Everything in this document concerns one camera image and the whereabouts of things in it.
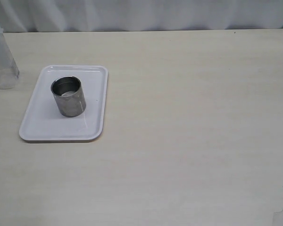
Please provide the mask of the stainless steel cup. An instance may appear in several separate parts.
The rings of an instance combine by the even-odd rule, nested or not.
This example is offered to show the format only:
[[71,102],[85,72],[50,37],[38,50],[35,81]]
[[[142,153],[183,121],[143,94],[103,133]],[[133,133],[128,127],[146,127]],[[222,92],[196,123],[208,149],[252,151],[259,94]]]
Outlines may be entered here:
[[60,113],[76,117],[86,109],[81,81],[75,76],[64,76],[53,81],[50,90]]

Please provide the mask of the white plastic tray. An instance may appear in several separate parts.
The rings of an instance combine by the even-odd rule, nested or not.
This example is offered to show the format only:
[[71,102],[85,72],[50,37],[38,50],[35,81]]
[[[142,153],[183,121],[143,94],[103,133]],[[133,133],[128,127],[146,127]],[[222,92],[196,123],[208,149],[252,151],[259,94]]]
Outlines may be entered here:
[[[58,109],[50,90],[61,77],[75,76],[82,84],[85,111],[65,117]],[[108,70],[99,65],[49,65],[44,67],[30,98],[19,129],[27,142],[87,142],[103,130]]]

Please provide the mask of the white curtain backdrop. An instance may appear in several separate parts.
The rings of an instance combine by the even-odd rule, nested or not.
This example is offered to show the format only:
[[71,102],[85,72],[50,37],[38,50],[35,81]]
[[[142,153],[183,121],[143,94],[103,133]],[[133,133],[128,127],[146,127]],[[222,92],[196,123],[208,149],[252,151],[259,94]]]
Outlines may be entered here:
[[6,32],[283,28],[283,0],[0,0]]

